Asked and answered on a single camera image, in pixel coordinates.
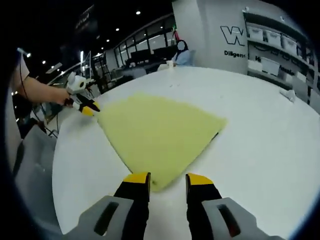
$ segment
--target white table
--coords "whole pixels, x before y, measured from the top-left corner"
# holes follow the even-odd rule
[[[145,75],[99,96],[108,105],[136,92],[165,96],[228,119],[228,124],[185,172],[214,181],[255,215],[269,235],[289,238],[308,216],[320,190],[320,119],[300,99],[242,74],[175,67]],[[73,113],[61,126],[55,148],[52,188],[62,232],[130,171],[95,118]],[[191,239],[186,217],[185,174],[151,193],[146,240]]]

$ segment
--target w logo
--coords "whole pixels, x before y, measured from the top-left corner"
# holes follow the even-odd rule
[[[228,26],[220,26],[220,29],[224,35],[226,42],[230,45],[239,44],[240,46],[244,46],[242,35],[244,34],[244,30],[240,29],[237,26],[232,26],[231,29]]]

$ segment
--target human hand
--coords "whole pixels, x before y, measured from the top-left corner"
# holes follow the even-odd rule
[[[54,93],[55,103],[63,106],[65,104],[66,99],[69,99],[69,98],[70,98],[70,95],[65,88],[58,88],[58,87],[55,88],[55,93]]]

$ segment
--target cup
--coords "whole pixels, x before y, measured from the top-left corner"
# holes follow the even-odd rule
[[[166,64],[169,66],[170,69],[172,69],[174,67],[174,61],[172,61],[172,60],[166,61]]]

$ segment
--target black ceiling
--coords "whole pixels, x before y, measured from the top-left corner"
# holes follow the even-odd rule
[[[82,13],[92,5],[89,23],[76,30]],[[78,62],[74,58],[80,50],[96,53],[101,47],[111,49],[145,24],[172,12],[171,0],[25,1],[18,11],[18,46],[31,53],[26,64],[34,77],[41,76],[59,62],[62,71]]]

